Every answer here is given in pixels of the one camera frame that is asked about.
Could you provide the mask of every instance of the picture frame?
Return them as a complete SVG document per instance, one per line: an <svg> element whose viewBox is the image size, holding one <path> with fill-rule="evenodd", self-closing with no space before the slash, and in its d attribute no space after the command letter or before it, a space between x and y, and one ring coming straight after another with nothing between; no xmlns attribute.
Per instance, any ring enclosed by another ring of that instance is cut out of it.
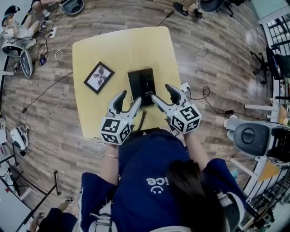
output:
<svg viewBox="0 0 290 232"><path fill-rule="evenodd" d="M98 94L114 74L113 70L100 61L85 79L84 84Z"/></svg>

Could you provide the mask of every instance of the black box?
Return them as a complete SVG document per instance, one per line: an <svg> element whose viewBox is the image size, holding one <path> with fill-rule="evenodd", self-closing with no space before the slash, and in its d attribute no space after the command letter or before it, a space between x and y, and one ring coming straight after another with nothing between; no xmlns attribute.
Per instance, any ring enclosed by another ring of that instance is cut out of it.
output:
<svg viewBox="0 0 290 232"><path fill-rule="evenodd" d="M141 97L141 106L153 105L151 95L156 94L153 69L142 69L128 73L133 100Z"/></svg>

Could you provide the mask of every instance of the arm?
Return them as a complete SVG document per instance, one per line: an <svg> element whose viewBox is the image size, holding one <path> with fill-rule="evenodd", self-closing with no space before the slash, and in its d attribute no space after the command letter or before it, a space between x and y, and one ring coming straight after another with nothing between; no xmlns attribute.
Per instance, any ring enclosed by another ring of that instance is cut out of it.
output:
<svg viewBox="0 0 290 232"><path fill-rule="evenodd" d="M8 21L7 26L8 26L8 30L13 29L13 35L10 32L8 36L11 36L11 37L16 36L19 33L19 28L17 26L17 23L15 22L14 17Z"/></svg>
<svg viewBox="0 0 290 232"><path fill-rule="evenodd" d="M105 181L118 185L119 182L119 160L118 158L109 156L107 154L119 157L119 146L108 145L105 156L102 160L101 171L99 176Z"/></svg>
<svg viewBox="0 0 290 232"><path fill-rule="evenodd" d="M189 153L190 159L198 163L200 170L204 170L210 161L208 154L194 132L189 132L184 135L185 144Z"/></svg>
<svg viewBox="0 0 290 232"><path fill-rule="evenodd" d="M43 212L39 212L37 214L37 216L33 219L32 223L30 224L30 228L29 228L29 231L30 232L35 232L36 231L36 228L37 228L37 225L38 225L38 221L44 217L44 213Z"/></svg>

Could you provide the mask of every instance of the bracelet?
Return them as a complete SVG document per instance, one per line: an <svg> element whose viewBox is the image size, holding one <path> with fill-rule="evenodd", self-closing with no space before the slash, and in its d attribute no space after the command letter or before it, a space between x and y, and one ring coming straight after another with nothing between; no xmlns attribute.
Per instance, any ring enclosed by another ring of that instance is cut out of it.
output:
<svg viewBox="0 0 290 232"><path fill-rule="evenodd" d="M107 154L107 153L105 153L105 155L109 155L109 156L111 156L111 157L114 157L114 158L116 158L116 159L118 159L118 158L119 158L118 156L114 156L114 155Z"/></svg>

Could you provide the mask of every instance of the dark hair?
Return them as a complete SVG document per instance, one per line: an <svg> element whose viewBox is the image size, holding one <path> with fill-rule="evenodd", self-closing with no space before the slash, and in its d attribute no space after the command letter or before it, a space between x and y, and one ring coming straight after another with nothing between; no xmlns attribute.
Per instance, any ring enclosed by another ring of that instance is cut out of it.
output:
<svg viewBox="0 0 290 232"><path fill-rule="evenodd" d="M8 7L8 9L5 11L4 16L9 14L15 14L16 12L17 12L16 6L12 5ZM2 27L4 26L4 22L5 19L2 19Z"/></svg>
<svg viewBox="0 0 290 232"><path fill-rule="evenodd" d="M175 161L170 164L167 178L179 201L184 226L192 232L226 231L224 210L216 194L202 187L197 163Z"/></svg>

